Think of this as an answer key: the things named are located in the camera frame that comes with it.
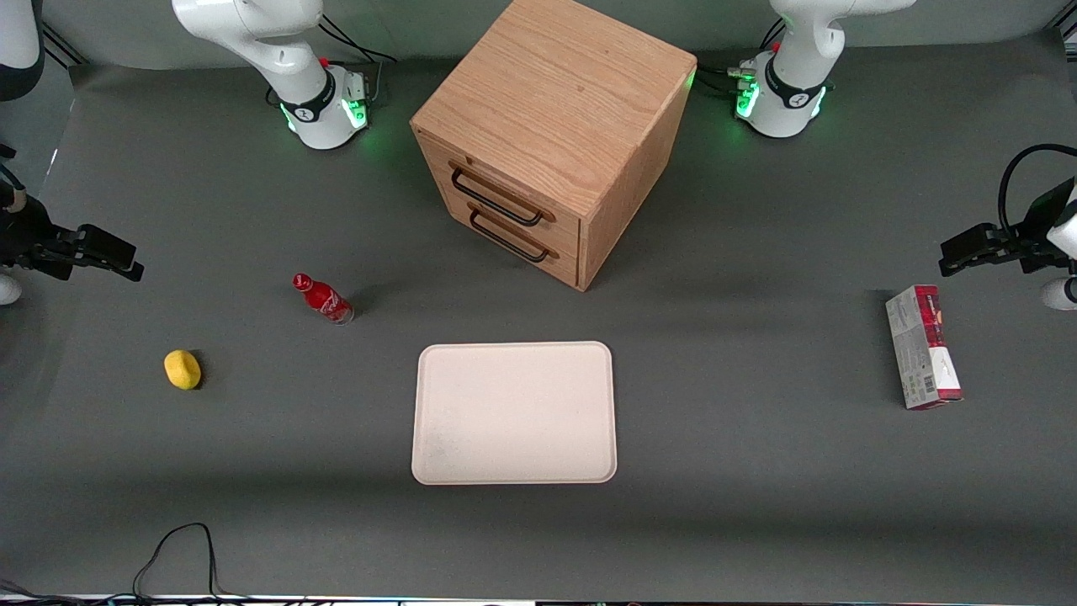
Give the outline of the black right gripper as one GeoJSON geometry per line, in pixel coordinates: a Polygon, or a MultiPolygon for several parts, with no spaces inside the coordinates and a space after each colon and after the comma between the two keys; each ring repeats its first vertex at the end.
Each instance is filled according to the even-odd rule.
{"type": "Polygon", "coordinates": [[[22,201],[20,210],[12,212],[19,197],[3,195],[1,264],[4,268],[27,269],[67,281],[80,266],[101,269],[130,281],[142,280],[145,266],[135,262],[137,248],[130,242],[93,224],[83,224],[76,230],[76,248],[81,254],[73,256],[59,241],[66,230],[50,221],[45,207],[29,195],[22,201]]]}

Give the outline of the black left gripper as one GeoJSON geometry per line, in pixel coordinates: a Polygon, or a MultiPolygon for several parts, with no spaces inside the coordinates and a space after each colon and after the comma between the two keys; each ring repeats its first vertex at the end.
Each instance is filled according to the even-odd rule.
{"type": "MultiPolygon", "coordinates": [[[[1047,265],[1074,266],[1076,258],[1076,185],[1074,178],[1036,197],[1018,223],[1022,246],[1047,265]]],[[[999,265],[1022,258],[1004,248],[1004,235],[992,223],[980,223],[940,245],[940,274],[947,279],[974,266],[999,265]]]]}

